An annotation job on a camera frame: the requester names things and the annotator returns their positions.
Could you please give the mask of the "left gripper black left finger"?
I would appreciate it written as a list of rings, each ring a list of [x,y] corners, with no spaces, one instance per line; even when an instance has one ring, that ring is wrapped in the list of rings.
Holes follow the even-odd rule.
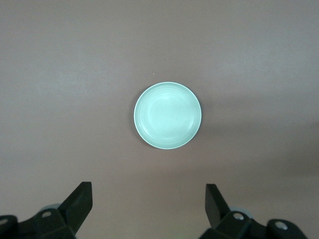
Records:
[[[92,183],[81,182],[58,206],[47,206],[19,222],[14,215],[0,217],[2,239],[75,239],[93,206]]]

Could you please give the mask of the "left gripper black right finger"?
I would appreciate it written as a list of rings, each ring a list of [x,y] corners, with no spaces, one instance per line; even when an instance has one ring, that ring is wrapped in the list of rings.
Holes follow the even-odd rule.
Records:
[[[306,239],[307,236],[294,223],[271,219],[262,225],[246,213],[232,211],[218,187],[207,184],[205,211],[210,223],[202,239]]]

